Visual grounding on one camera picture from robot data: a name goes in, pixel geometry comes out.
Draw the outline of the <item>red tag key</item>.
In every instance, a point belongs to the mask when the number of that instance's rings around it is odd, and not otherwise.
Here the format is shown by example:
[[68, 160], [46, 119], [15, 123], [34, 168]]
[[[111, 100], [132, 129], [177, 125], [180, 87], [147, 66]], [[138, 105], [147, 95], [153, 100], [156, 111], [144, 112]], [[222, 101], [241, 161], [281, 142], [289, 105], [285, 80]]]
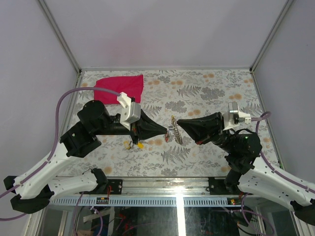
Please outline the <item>red tag key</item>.
[[167, 143], [169, 141], [170, 135], [169, 135], [169, 131], [165, 134], [165, 142]]

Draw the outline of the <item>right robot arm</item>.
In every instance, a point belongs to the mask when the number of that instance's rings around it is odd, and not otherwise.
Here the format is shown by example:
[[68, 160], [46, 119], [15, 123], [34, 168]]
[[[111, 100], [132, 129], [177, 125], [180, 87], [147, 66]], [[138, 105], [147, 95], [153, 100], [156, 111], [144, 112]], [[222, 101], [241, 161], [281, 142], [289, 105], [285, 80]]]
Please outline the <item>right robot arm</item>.
[[261, 121], [236, 109], [195, 119], [180, 119], [177, 124], [198, 145], [212, 143], [227, 153], [231, 167], [224, 181], [230, 194], [238, 191], [257, 195], [293, 211], [307, 224], [315, 224], [315, 185], [271, 164], [262, 152], [260, 138], [248, 129], [231, 130], [241, 123]]

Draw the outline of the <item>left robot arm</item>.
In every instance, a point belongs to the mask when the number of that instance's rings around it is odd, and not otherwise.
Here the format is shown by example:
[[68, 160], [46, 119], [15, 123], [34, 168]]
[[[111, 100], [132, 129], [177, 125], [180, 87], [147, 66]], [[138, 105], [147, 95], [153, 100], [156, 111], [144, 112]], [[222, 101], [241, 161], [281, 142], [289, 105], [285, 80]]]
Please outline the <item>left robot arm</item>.
[[44, 157], [30, 170], [42, 167], [38, 173], [27, 181], [24, 179], [30, 175], [28, 172], [4, 179], [6, 190], [15, 194], [10, 200], [13, 210], [32, 214], [55, 199], [75, 193], [106, 194], [109, 183], [102, 169], [92, 168], [76, 177], [57, 178], [57, 175], [101, 146], [99, 135], [127, 135], [137, 144], [167, 133], [167, 129], [151, 120], [138, 103], [132, 102], [131, 106], [135, 109], [134, 117], [128, 119], [130, 126], [124, 127], [120, 123], [121, 115], [109, 115], [101, 101], [86, 103], [77, 114], [79, 121], [61, 136], [53, 157]]

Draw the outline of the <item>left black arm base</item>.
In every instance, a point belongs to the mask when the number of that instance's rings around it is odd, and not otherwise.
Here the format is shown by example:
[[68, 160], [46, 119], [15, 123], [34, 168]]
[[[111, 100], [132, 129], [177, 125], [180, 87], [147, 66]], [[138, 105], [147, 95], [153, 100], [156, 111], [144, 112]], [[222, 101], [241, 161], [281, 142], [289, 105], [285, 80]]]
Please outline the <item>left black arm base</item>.
[[108, 180], [108, 195], [121, 195], [123, 189], [122, 179], [109, 179]]

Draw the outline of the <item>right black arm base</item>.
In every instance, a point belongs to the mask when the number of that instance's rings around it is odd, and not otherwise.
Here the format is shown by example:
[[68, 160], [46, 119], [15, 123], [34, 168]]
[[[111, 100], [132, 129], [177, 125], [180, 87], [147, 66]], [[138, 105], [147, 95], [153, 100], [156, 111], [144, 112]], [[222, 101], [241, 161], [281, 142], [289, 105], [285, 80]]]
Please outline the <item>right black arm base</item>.
[[206, 191], [209, 192], [210, 195], [231, 194], [226, 188], [224, 181], [224, 177], [208, 177], [208, 186], [206, 187]]

